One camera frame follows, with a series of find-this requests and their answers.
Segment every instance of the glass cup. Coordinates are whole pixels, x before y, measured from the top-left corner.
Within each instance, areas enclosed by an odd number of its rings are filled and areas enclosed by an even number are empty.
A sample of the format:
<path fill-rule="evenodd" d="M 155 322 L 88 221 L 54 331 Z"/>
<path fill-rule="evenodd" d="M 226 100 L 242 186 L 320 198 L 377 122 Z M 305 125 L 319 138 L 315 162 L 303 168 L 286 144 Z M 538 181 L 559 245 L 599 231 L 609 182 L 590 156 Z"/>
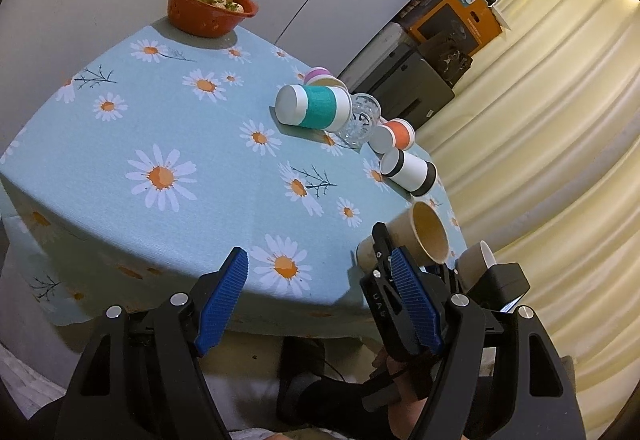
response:
<path fill-rule="evenodd" d="M 351 100 L 353 114 L 336 134 L 347 146 L 360 147 L 369 140 L 371 130 L 378 125 L 382 110 L 376 98 L 369 94 L 354 94 Z"/>

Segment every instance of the cream curtain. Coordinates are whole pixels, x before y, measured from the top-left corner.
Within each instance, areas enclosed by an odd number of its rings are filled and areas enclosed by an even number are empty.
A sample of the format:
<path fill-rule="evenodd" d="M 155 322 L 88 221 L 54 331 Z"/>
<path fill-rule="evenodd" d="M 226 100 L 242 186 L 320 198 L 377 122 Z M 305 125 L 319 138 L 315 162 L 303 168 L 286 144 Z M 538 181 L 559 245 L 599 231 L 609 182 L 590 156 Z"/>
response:
<path fill-rule="evenodd" d="M 521 264 L 590 439 L 640 378 L 638 0 L 498 0 L 511 30 L 418 131 L 468 243 Z"/>

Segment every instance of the orange box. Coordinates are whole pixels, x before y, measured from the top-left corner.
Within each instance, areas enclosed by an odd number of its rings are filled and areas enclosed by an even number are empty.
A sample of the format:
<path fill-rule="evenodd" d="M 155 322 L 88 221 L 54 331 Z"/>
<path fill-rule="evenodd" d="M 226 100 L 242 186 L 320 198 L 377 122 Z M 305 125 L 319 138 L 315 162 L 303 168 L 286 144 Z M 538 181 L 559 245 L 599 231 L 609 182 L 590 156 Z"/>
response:
<path fill-rule="evenodd" d="M 412 0 L 396 21 L 420 43 L 447 32 L 469 56 L 502 33 L 486 0 Z"/>

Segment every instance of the paper cup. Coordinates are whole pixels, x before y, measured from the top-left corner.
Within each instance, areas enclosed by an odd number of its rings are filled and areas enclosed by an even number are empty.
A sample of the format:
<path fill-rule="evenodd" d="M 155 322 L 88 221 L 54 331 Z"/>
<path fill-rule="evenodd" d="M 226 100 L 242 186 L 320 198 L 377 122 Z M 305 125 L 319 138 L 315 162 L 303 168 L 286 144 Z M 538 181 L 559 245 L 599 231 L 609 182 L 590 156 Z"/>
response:
<path fill-rule="evenodd" d="M 327 70 L 326 68 L 322 68 L 322 67 L 311 68 L 311 70 L 309 70 L 305 74 L 305 77 L 302 79 L 302 83 L 303 84 L 308 84 L 308 82 L 311 79 L 313 79 L 316 76 L 320 76 L 320 75 L 332 76 L 331 72 L 329 70 Z"/>
<path fill-rule="evenodd" d="M 305 84 L 309 84 L 310 86 L 336 86 L 337 88 L 342 88 L 345 92 L 349 93 L 349 89 L 346 84 L 332 75 L 317 75 Z"/>
<path fill-rule="evenodd" d="M 380 172 L 414 196 L 427 194 L 438 177 L 438 170 L 433 163 L 398 148 L 384 154 L 380 161 Z"/>
<path fill-rule="evenodd" d="M 385 154 L 392 148 L 406 150 L 415 142 L 415 131 L 411 124 L 402 118 L 393 118 L 371 132 L 369 145 L 376 153 Z"/>
<path fill-rule="evenodd" d="M 276 96 L 276 117 L 283 124 L 331 133 L 351 116 L 351 96 L 341 88 L 327 86 L 283 86 Z"/>
<path fill-rule="evenodd" d="M 456 261 L 460 284 L 465 292 L 473 288 L 482 274 L 495 265 L 494 254 L 487 242 L 478 242 L 465 250 Z"/>
<path fill-rule="evenodd" d="M 435 211 L 425 202 L 416 200 L 403 213 L 386 224 L 395 246 L 404 245 L 418 266 L 444 263 L 449 257 L 447 233 Z M 368 236 L 356 249 L 358 266 L 371 272 L 378 262 L 373 249 L 373 236 Z"/>

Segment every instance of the table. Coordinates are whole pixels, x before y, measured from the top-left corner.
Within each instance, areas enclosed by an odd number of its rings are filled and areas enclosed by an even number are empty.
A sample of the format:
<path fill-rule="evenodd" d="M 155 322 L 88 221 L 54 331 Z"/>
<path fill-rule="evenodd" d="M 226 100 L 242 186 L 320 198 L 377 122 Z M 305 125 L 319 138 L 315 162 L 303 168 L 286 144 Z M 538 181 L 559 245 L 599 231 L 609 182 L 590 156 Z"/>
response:
<path fill-rule="evenodd" d="M 60 87 L 0 164 L 2 219 L 50 321 L 156 306 L 239 245 L 230 328 L 375 337 L 354 250 L 410 197 L 368 146 L 277 122 L 277 91 L 308 70 L 242 28 L 207 40 L 162 19 Z M 442 184 L 424 198 L 452 268 L 466 246 Z"/>

